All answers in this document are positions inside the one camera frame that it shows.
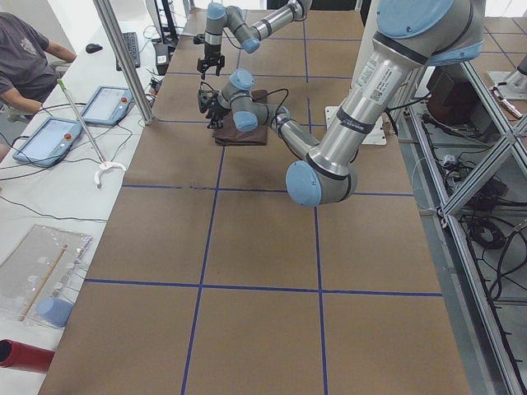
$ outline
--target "robotic arm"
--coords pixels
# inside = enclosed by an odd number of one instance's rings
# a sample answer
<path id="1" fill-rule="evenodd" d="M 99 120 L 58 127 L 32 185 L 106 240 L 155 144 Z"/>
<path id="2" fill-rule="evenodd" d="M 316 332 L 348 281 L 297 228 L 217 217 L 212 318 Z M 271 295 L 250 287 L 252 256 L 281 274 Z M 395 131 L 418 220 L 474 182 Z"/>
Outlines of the robotic arm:
<path id="1" fill-rule="evenodd" d="M 357 186 L 350 161 L 406 76 L 417 67 L 478 56 L 484 11 L 485 0 L 381 0 L 373 54 L 320 142 L 287 109 L 255 104 L 250 96 L 254 79 L 245 70 L 236 70 L 201 110 L 208 108 L 212 119 L 232 111 L 242 132 L 259 124 L 271 126 L 300 159 L 286 176 L 295 202 L 306 207 L 341 202 Z"/>
<path id="2" fill-rule="evenodd" d="M 222 33 L 228 28 L 241 47 L 247 53 L 253 53 L 260 46 L 260 41 L 267 39 L 273 32 L 283 28 L 293 21 L 303 21 L 311 8 L 312 0 L 289 0 L 282 8 L 252 26 L 244 22 L 238 7 L 224 7 L 212 2 L 207 11 L 207 27 L 205 34 L 194 37 L 195 44 L 205 44 L 205 58 L 198 60 L 198 71 L 201 78 L 210 67 L 216 66 L 216 75 L 220 75 L 225 66 L 225 56 L 222 55 Z"/>

